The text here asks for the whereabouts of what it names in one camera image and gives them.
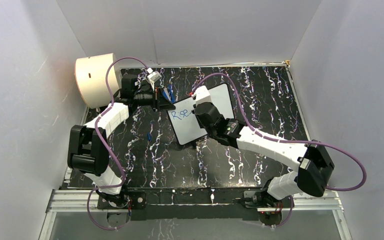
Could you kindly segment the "black framed whiteboard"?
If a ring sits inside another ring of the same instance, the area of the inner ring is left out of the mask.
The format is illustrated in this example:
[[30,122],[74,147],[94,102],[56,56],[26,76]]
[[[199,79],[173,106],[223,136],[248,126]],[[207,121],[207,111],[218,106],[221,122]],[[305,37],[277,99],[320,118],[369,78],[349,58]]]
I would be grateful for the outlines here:
[[[211,101],[219,113],[225,118],[234,118],[234,108],[229,85],[222,83],[210,88],[208,91]],[[190,96],[176,102],[174,104],[174,110],[167,111],[174,135],[180,145],[185,145],[207,134],[203,128],[200,128],[197,118],[192,113],[194,104],[195,101]]]

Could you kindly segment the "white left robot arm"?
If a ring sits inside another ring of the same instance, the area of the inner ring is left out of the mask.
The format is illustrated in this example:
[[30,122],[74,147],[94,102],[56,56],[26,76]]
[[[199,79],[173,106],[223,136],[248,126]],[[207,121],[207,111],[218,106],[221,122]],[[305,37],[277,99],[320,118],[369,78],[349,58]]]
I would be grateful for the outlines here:
[[125,74],[119,81],[118,90],[110,90],[108,107],[84,125],[74,125],[70,130],[67,164],[90,178],[97,191],[110,195],[110,202],[117,208],[129,203],[129,194],[122,190],[126,175],[121,170],[118,177],[109,166],[115,154],[108,143],[115,129],[125,122],[138,107],[150,106],[155,112],[173,110],[167,89],[159,83],[158,71],[149,73],[145,83],[138,76]]

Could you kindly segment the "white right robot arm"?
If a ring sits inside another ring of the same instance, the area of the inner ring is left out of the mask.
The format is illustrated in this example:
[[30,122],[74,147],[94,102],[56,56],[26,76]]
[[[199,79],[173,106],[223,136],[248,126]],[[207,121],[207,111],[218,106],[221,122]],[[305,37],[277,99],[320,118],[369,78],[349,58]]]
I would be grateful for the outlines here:
[[275,207],[285,197],[299,193],[324,195],[335,165],[320,143],[288,142],[251,130],[243,121],[225,118],[211,102],[196,105],[193,113],[199,126],[218,143],[263,155],[291,169],[265,183],[260,199],[266,206]]

